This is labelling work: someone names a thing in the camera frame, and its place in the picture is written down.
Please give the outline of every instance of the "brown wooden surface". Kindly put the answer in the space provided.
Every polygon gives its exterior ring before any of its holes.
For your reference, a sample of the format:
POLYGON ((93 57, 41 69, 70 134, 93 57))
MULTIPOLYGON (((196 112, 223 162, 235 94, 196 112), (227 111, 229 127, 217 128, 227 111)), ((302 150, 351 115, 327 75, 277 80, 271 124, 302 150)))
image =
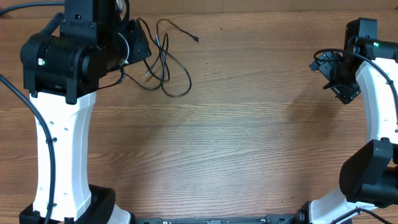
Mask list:
MULTIPOLYGON (((99 91, 90 183, 115 188, 118 205, 138 217, 166 218, 295 212, 338 185, 341 165, 366 143, 363 101, 343 105, 308 65, 316 50, 343 47, 345 25, 358 17, 378 19, 379 38, 397 42, 397 11, 167 17, 200 36, 198 44, 164 27, 170 51, 192 75, 192 92, 172 99, 130 80, 99 91)), ((154 28, 158 17, 145 19, 154 28)), ((1 73, 19 89, 20 48, 47 21, 0 20, 1 73)), ((184 90, 183 73, 170 66, 167 87, 184 90)), ((142 80, 144 67, 127 72, 142 80)), ((0 223, 17 223, 37 185, 34 119, 4 85, 0 105, 0 223)), ((397 212, 377 211, 393 223, 397 212)))
MULTIPOLYGON (((37 0, 2 0, 0 8, 37 0)), ((219 12, 333 11, 394 9, 398 0, 130 0, 131 15, 219 12)), ((52 17, 63 7, 35 7, 10 12, 12 18, 52 17)))

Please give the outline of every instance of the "cable clip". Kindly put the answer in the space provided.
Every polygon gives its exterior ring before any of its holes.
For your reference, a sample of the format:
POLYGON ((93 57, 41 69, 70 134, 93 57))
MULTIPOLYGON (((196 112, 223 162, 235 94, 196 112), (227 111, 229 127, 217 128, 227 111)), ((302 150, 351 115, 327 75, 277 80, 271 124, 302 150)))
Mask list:
POLYGON ((53 138, 51 140, 48 140, 48 139, 45 140, 45 143, 47 143, 47 144, 50 144, 50 142, 52 142, 52 143, 57 142, 57 138, 53 138))

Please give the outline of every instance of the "electric cord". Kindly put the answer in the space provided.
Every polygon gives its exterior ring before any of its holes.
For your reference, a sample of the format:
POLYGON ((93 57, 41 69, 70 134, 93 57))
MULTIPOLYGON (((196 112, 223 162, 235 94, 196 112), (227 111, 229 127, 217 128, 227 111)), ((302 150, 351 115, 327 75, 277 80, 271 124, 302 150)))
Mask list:
POLYGON ((361 212, 368 213, 369 215, 371 215, 372 217, 376 218, 377 220, 379 220, 380 222, 382 222, 384 224, 392 224, 391 222, 381 218, 380 216, 376 215, 375 213, 373 213, 373 212, 371 212, 369 210, 366 210, 364 208, 355 208, 354 210, 352 210, 352 211, 350 211, 350 212, 338 217, 331 224, 337 224, 338 222, 340 222, 340 221, 342 221, 342 220, 354 215, 355 213, 358 213, 358 215, 360 215, 361 212))
POLYGON ((169 19, 159 19, 159 20, 157 21, 157 23, 156 23, 156 38, 153 38, 152 33, 151 33, 150 29, 149 29, 148 23, 147 23, 145 20, 143 20, 142 18, 138 18, 137 20, 138 20, 139 22, 142 22, 142 23, 145 25, 145 27, 146 27, 146 29, 147 29, 147 31, 148 31, 148 35, 149 35, 150 40, 151 40, 151 41, 156 45, 156 47, 158 48, 159 54, 158 54, 157 58, 155 59, 154 63, 153 63, 151 66, 148 64, 148 62, 147 62, 146 59, 144 59, 143 61, 144 61, 145 66, 147 67, 147 72, 146 72, 146 74, 147 74, 147 75, 148 75, 148 74, 151 74, 150 78, 151 78, 151 77, 156 78, 156 79, 159 81, 159 84, 158 84, 157 86, 155 86, 155 87, 148 87, 148 86, 145 86, 145 85, 141 84, 139 81, 137 81, 135 78, 133 78, 131 75, 127 74, 127 73, 124 71, 124 69, 121 67, 121 68, 119 69, 119 70, 121 71, 121 78, 120 78, 116 83, 113 83, 112 85, 108 85, 108 86, 101 87, 101 88, 99 88, 98 90, 102 90, 102 89, 104 89, 104 88, 109 88, 109 87, 118 85, 118 84, 120 84, 120 83, 124 80, 124 76, 127 76, 129 79, 131 79, 133 82, 135 82, 137 85, 139 85, 141 88, 143 88, 143 89, 145 89, 145 90, 153 91, 153 90, 157 90, 157 89, 161 88, 162 91, 163 91, 167 96, 169 96, 169 97, 178 98, 178 97, 181 97, 181 96, 185 96, 185 95, 188 94, 188 93, 190 92, 190 90, 192 89, 192 79, 191 79, 191 76, 190 76, 190 74, 189 74, 187 68, 185 68, 185 66, 184 66, 178 59, 176 59, 172 54, 169 53, 169 35, 168 35, 168 33, 165 33, 165 34, 164 34, 164 38, 163 38, 163 41, 162 41, 162 45, 160 45, 160 42, 159 42, 159 38, 160 38, 160 37, 159 37, 159 24, 160 24, 162 21, 169 22, 169 23, 172 24, 174 27, 176 27, 179 31, 183 32, 184 34, 189 35, 189 36, 190 36, 191 38, 193 38, 194 41, 196 41, 196 42, 199 42, 199 37, 197 37, 197 36, 195 36, 195 35, 192 35, 192 34, 190 34, 189 32, 187 32, 187 31, 181 29, 178 25, 174 24, 174 23, 173 23, 172 21, 170 21, 169 19), (164 83, 170 81, 170 70, 169 70, 169 66, 168 66, 168 64, 167 64, 167 57, 170 57, 172 60, 174 60, 174 61, 184 70, 184 72, 185 72, 185 74, 186 74, 186 76, 187 76, 187 78, 188 78, 188 81, 189 81, 189 86, 188 86, 187 90, 185 90, 185 92, 183 92, 183 93, 181 93, 181 94, 179 94, 179 95, 170 94, 170 93, 165 89, 165 87, 164 87, 164 83), (156 75, 156 74, 153 72, 154 67, 157 65, 157 63, 158 63, 159 61, 161 62, 161 67, 162 67, 162 71, 161 71, 160 76, 156 75))
POLYGON ((119 68, 119 71, 120 71, 120 73, 121 73, 119 80, 117 80, 117 81, 116 81, 115 83, 113 83, 113 84, 110 84, 110 85, 107 85, 107 86, 98 88, 97 90, 103 90, 103 89, 105 89, 105 88, 109 88, 109 87, 112 87, 112 86, 116 86, 116 85, 122 83, 123 80, 124 80, 124 77, 125 77, 125 74, 126 74, 126 73, 124 72, 124 68, 119 68))
POLYGON ((396 107, 396 117, 397 117, 397 129, 395 130, 396 133, 398 133, 398 94, 397 94, 397 90, 394 86, 394 81, 392 81, 390 79, 390 77, 387 75, 387 73, 385 71, 383 71, 383 69, 381 69, 378 65, 376 65, 374 62, 372 62, 370 59, 363 57, 360 54, 354 53, 354 52, 350 52, 349 50, 341 50, 341 49, 322 49, 319 50, 317 52, 314 53, 313 57, 315 60, 319 61, 319 62, 339 62, 339 60, 334 60, 334 59, 320 59, 317 57, 318 54, 320 53, 325 53, 325 52, 339 52, 339 53, 343 53, 343 54, 349 54, 352 55, 356 58, 362 59, 365 62, 369 63, 370 65, 372 65, 386 80, 387 80, 387 84, 390 86, 391 91, 392 91, 392 95, 394 97, 394 103, 395 103, 395 107, 396 107))
POLYGON ((54 153, 54 145, 53 143, 56 139, 51 137, 51 132, 44 118, 37 110, 37 108, 12 84, 10 83, 6 77, 0 74, 0 80, 16 95, 19 99, 21 99, 26 106, 33 112, 37 120, 39 121, 41 127, 43 128, 46 143, 49 145, 49 154, 50 154, 50 195, 49 195, 49 203, 47 205, 47 214, 45 216, 45 224, 48 224, 50 221, 52 209, 54 206, 54 192, 55 192, 55 153, 54 153))
POLYGON ((34 6, 64 6, 65 2, 31 2, 25 4, 18 4, 15 6, 10 6, 5 9, 0 10, 0 16, 3 16, 5 13, 17 10, 17 9, 24 9, 27 7, 34 7, 34 6))

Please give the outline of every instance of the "robotic arm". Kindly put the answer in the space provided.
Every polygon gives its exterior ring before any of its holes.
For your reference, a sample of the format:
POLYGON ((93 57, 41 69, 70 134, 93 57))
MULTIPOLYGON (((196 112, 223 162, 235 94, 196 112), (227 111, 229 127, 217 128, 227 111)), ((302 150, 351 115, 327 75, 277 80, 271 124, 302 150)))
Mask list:
POLYGON ((89 185, 87 179, 88 130, 99 79, 151 55, 140 23, 129 20, 129 1, 123 19, 120 3, 67 0, 65 13, 22 47, 24 88, 53 136, 56 169, 49 169, 47 138, 36 120, 39 180, 34 203, 20 214, 20 223, 43 223, 51 192, 50 223, 134 222, 115 205, 113 189, 89 185), (58 26, 59 37, 52 36, 58 26))
POLYGON ((398 170, 388 167, 391 159, 398 163, 394 96, 398 45, 377 40, 377 21, 359 18, 347 25, 345 50, 372 60, 392 83, 369 62, 351 54, 341 58, 338 53, 325 52, 320 59, 328 62, 316 60, 310 65, 324 74, 330 81, 324 88, 331 88, 344 104, 362 92, 368 131, 368 143, 341 168, 340 186, 309 204, 308 222, 312 224, 342 223, 360 212, 356 208, 372 210, 398 204, 398 170))

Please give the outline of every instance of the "wood grain surface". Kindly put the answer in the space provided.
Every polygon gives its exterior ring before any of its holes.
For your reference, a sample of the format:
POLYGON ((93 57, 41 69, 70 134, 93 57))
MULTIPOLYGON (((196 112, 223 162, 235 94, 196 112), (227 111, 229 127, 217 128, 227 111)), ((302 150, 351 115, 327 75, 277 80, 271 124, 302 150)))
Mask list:
MULTIPOLYGON (((345 25, 358 17, 378 19, 378 37, 397 42, 397 11, 165 17, 200 37, 198 44, 162 27, 170 52, 192 75, 192 91, 168 98, 130 80, 99 91, 89 136, 91 184, 114 188, 117 204, 138 217, 164 218, 290 213, 338 185, 341 165, 366 143, 363 100, 343 105, 308 65, 316 50, 342 48, 345 25)), ((154 29, 160 17, 144 18, 154 29)), ((1 73, 20 90, 21 46, 47 21, 0 20, 1 73)), ((171 61, 170 69, 166 88, 184 91, 183 72, 171 61)), ((141 63, 127 72, 146 79, 141 63)), ((0 124, 0 223, 17 223, 35 197, 35 126, 4 85, 0 124)), ((398 207, 376 212, 398 223, 398 207)), ((368 215, 355 218, 370 222, 368 215)))
MULTIPOLYGON (((37 0, 1 0, 0 8, 37 0)), ((131 15, 220 12, 333 11, 394 9, 398 0, 130 0, 131 15)), ((61 6, 33 7, 10 12, 6 17, 53 17, 61 6)))

